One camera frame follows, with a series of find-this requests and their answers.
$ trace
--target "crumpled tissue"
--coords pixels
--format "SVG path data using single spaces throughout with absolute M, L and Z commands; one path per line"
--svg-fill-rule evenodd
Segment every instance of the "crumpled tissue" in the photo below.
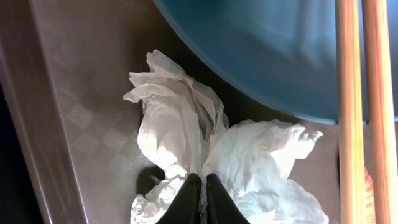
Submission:
M 165 180 L 134 199 L 131 224 L 156 223 L 189 173 L 202 181 L 217 174 L 251 223 L 328 223 L 318 200 L 286 179 L 294 160 L 309 155 L 321 132 L 277 120 L 242 121 L 228 129 L 224 106 L 210 87 L 158 50 L 147 54 L 147 63 L 149 73 L 130 73 L 135 88 L 123 98 L 142 100 L 137 142 L 165 171 Z

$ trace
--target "gray surface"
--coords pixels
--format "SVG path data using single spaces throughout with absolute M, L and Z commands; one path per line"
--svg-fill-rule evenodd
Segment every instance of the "gray surface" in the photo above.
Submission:
M 324 132 L 291 178 L 319 199 L 331 223 L 340 222 L 337 126 L 284 116 L 226 84 L 188 50 L 152 1 L 33 0 L 32 6 L 89 224 L 128 223 L 137 192 L 153 185 L 145 169 L 152 164 L 136 143 L 141 105 L 121 96 L 132 88 L 128 72 L 147 71 L 145 55 L 154 49 L 215 89 L 231 124 L 277 118 Z M 365 146 L 369 151 L 368 140 Z

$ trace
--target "chopstick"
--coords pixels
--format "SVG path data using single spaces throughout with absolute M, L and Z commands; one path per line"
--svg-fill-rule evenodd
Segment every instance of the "chopstick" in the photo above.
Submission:
M 358 0 L 336 0 L 342 223 L 364 223 L 364 155 Z
M 377 223 L 398 223 L 398 173 L 386 0 L 362 0 Z

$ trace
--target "checkered pattern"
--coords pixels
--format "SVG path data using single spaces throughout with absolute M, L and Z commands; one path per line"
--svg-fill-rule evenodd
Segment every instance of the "checkered pattern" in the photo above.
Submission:
M 153 165 L 136 141 L 141 104 L 122 100 L 132 86 L 120 42 L 130 40 L 114 24 L 137 16 L 128 2 L 32 1 L 89 224 L 128 223 L 137 176 Z

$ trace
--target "blue plate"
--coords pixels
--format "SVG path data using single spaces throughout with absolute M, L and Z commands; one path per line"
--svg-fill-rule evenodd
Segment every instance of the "blue plate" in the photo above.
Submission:
M 192 51 L 247 96 L 307 121 L 337 123 L 335 0 L 155 0 L 155 3 Z M 387 3 L 397 115 L 398 0 Z M 362 25 L 361 69 L 366 122 L 369 112 Z

